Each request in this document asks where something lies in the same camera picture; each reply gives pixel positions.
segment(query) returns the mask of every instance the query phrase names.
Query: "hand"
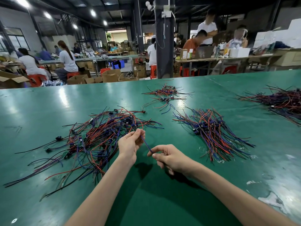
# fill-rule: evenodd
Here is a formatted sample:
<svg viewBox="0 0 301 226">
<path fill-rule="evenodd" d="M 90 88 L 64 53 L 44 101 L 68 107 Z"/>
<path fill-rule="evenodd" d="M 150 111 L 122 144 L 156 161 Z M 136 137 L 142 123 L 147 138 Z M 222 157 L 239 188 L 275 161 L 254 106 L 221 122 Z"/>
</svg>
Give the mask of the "hand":
<svg viewBox="0 0 301 226">
<path fill-rule="evenodd" d="M 162 152 L 160 154 L 152 154 L 152 152 Z M 158 145 L 152 149 L 152 152 L 148 152 L 148 156 L 153 156 L 157 160 L 158 166 L 164 169 L 166 166 L 171 175 L 175 174 L 175 171 L 189 175 L 191 167 L 194 164 L 193 160 L 184 155 L 174 145 Z"/>
<path fill-rule="evenodd" d="M 136 162 L 136 152 L 143 144 L 140 135 L 145 139 L 145 131 L 137 129 L 135 132 L 130 132 L 118 141 L 119 157 L 129 160 L 132 165 Z"/>
</svg>

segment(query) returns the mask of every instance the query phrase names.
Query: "gray pants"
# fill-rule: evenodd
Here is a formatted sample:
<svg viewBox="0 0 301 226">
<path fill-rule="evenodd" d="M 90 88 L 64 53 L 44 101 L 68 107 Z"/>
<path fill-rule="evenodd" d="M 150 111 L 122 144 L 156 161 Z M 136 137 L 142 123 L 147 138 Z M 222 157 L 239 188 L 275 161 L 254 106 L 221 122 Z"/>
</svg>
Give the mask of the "gray pants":
<svg viewBox="0 0 301 226">
<path fill-rule="evenodd" d="M 64 83 L 67 83 L 67 74 L 71 73 L 66 71 L 64 68 L 56 69 L 55 73 L 58 75 L 58 78 L 63 81 Z"/>
</svg>

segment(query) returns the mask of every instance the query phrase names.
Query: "right hand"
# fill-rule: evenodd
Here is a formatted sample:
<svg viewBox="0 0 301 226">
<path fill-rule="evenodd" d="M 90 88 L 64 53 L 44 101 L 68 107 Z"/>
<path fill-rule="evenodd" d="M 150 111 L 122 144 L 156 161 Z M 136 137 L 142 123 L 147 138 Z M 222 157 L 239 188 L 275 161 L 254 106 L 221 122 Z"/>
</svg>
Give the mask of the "right hand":
<svg viewBox="0 0 301 226">
<path fill-rule="evenodd" d="M 174 175 L 175 171 L 185 175 L 190 174 L 194 161 L 184 155 L 174 145 L 158 145 L 152 148 L 152 152 L 148 152 L 148 156 L 153 156 L 161 169 L 164 169 L 166 166 L 171 175 Z"/>
</svg>

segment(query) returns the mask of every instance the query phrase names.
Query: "woman with ponytail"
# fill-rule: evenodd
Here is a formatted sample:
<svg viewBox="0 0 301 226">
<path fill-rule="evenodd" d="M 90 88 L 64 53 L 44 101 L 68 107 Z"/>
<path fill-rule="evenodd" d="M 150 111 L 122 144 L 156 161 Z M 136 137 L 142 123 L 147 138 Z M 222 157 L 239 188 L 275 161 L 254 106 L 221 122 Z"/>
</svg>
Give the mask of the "woman with ponytail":
<svg viewBox="0 0 301 226">
<path fill-rule="evenodd" d="M 58 42 L 58 45 L 62 49 L 62 51 L 60 52 L 60 61 L 65 67 L 56 69 L 55 73 L 58 75 L 60 80 L 67 83 L 67 74 L 78 72 L 78 67 L 75 64 L 74 54 L 69 50 L 65 42 L 60 40 Z"/>
<path fill-rule="evenodd" d="M 21 63 L 23 64 L 22 69 L 26 69 L 27 75 L 41 74 L 46 76 L 47 80 L 51 78 L 51 74 L 45 69 L 38 68 L 39 62 L 35 57 L 28 54 L 28 50 L 26 48 L 19 48 L 19 52 L 22 53 L 23 56 L 19 58 Z"/>
</svg>

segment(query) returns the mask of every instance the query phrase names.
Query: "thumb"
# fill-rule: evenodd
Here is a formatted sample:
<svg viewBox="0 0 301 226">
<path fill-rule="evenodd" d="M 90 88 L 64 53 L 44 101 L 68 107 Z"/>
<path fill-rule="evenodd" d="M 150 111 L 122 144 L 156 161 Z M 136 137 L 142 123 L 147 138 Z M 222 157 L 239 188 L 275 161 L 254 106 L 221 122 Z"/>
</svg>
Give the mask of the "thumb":
<svg viewBox="0 0 301 226">
<path fill-rule="evenodd" d="M 141 134 L 141 129 L 137 129 L 135 133 L 130 137 L 131 139 L 134 139 L 134 141 L 138 140 Z"/>
<path fill-rule="evenodd" d="M 163 154 L 153 154 L 153 158 L 156 159 L 157 161 L 160 161 L 160 162 L 163 162 L 165 163 L 166 162 L 166 156 L 164 156 Z"/>
</svg>

